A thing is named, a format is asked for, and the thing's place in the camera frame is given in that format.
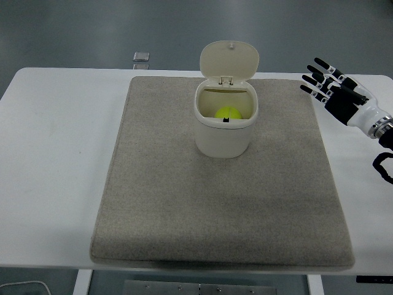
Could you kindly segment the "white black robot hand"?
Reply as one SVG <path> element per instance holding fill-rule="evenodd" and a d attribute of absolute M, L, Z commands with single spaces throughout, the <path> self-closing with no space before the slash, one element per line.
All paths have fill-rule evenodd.
<path fill-rule="evenodd" d="M 300 88 L 320 101 L 336 120 L 359 128 L 372 139 L 392 129 L 392 114 L 378 106 L 371 91 L 324 60 L 316 57 L 314 62 L 323 70 L 308 65 L 311 75 L 302 76 L 306 84 Z"/>

